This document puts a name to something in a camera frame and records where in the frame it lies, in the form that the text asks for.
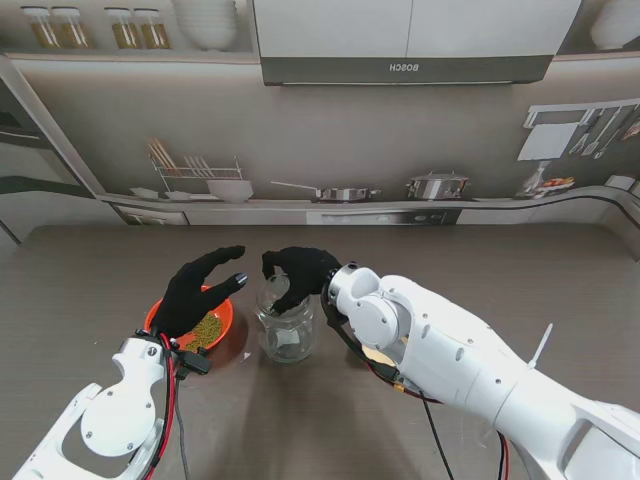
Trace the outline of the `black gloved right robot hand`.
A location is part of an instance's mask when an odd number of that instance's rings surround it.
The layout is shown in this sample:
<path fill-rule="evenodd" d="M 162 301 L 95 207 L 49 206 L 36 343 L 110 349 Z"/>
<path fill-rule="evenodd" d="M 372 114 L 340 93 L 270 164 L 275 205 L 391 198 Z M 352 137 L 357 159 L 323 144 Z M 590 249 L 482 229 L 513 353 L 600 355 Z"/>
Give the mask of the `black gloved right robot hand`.
<path fill-rule="evenodd" d="M 319 295 L 341 267 L 332 254 L 317 248 L 291 246 L 265 252 L 262 255 L 264 278 L 269 280 L 279 268 L 289 279 L 288 290 L 274 302 L 272 312 L 283 314 L 308 296 Z"/>

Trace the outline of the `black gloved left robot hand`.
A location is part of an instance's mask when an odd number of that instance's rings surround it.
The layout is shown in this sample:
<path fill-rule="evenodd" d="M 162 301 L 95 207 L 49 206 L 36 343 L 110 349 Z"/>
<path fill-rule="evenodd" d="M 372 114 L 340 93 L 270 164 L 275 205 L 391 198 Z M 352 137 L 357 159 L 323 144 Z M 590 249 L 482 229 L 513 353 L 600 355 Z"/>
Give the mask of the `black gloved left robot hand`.
<path fill-rule="evenodd" d="M 187 262 L 171 278 L 151 327 L 168 338 L 179 338 L 193 330 L 209 311 L 223 304 L 247 283 L 245 273 L 237 273 L 222 283 L 203 290 L 204 281 L 215 267 L 241 258 L 245 247 L 222 247 Z"/>

